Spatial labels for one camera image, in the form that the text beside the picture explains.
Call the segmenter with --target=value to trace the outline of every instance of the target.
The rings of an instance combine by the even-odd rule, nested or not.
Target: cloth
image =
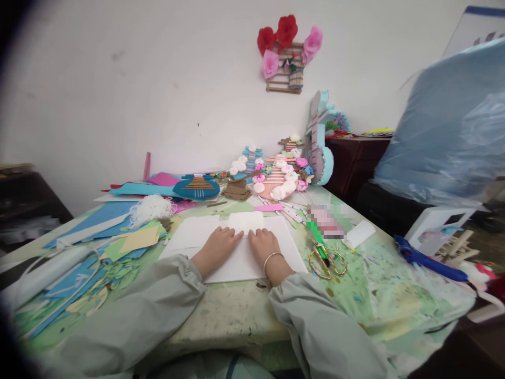
[[[41,357],[43,378],[131,378],[133,368],[182,325],[206,287],[186,257],[159,260],[115,302],[90,316],[76,333]],[[288,327],[307,379],[390,378],[389,363],[366,333],[307,274],[294,274],[269,295]],[[247,357],[226,351],[183,356],[151,372],[152,378],[272,379]]]

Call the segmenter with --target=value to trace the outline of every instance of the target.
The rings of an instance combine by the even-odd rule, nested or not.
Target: craft table
[[[309,187],[314,203],[331,204],[331,212],[347,232],[363,219],[356,211],[322,187]],[[225,220],[233,212],[249,212],[262,205],[252,196],[246,202],[225,199],[226,204],[214,207],[197,205],[173,217],[171,237],[178,225],[188,217],[211,214]],[[42,246],[71,229],[94,210],[8,254],[0,264],[22,261],[42,253]],[[289,226],[296,245],[308,267],[308,256],[313,245],[306,229],[297,224]],[[423,269],[419,276],[397,252],[392,238],[376,228],[355,253],[340,240],[328,245],[337,249],[347,260],[344,277],[330,281],[319,280],[322,288],[335,303],[371,336],[389,357],[399,374],[407,374],[421,365],[455,326],[454,320],[465,315],[474,303],[473,294],[438,274]],[[157,261],[164,246],[151,247],[141,258],[141,270]],[[107,302],[112,302],[122,290],[111,291]],[[185,353],[209,348],[242,348],[255,356],[269,370],[297,367],[287,330],[276,320],[268,302],[268,290],[257,281],[211,284],[195,311],[169,340],[160,344],[139,365],[151,366]],[[74,314],[46,328],[26,342],[29,351],[51,348],[79,326]]]

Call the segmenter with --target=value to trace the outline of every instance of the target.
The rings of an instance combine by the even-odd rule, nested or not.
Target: hand
[[[265,261],[272,253],[281,253],[276,236],[266,229],[257,229],[256,234],[249,231],[249,244],[252,255],[261,269],[263,269]],[[285,278],[295,273],[289,267],[284,256],[280,254],[270,257],[265,272],[274,287],[277,287]]]
[[[204,247],[191,258],[202,278],[222,266],[243,235],[244,232],[235,235],[235,229],[222,229],[220,226],[212,232]]]

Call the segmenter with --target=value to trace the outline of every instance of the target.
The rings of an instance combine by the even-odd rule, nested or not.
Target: glue gun
[[[401,255],[403,255],[408,263],[417,263],[456,282],[468,281],[468,276],[463,271],[446,266],[431,259],[429,256],[418,252],[405,238],[395,235],[393,239],[395,240]]]

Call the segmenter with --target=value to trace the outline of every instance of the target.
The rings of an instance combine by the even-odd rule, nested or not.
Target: silver bracelet
[[[267,268],[267,262],[270,258],[272,258],[274,255],[276,254],[279,254],[279,255],[282,255],[281,253],[271,253],[266,259],[265,259],[265,263],[263,263],[263,274],[265,275],[265,277],[267,277],[267,272],[265,271],[266,268]]]

